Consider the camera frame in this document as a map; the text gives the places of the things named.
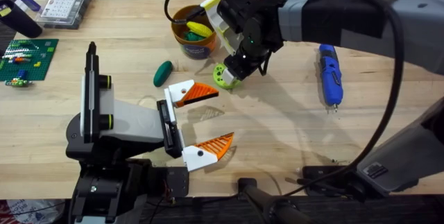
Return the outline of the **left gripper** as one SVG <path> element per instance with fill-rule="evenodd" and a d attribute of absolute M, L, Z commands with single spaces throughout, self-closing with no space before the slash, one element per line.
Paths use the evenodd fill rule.
<path fill-rule="evenodd" d="M 172 158 L 182 156 L 188 172 L 216 164 L 231 147 L 234 133 L 183 148 L 179 129 L 170 120 L 167 103 L 179 108 L 218 95 L 219 91 L 212 86 L 186 80 L 169 85 L 165 89 L 166 101 L 158 101 L 156 110 L 116 100 L 114 128 L 102 131 L 94 143 L 84 142 L 77 114 L 67 126 L 66 156 L 73 160 L 125 160 L 163 148 Z"/>

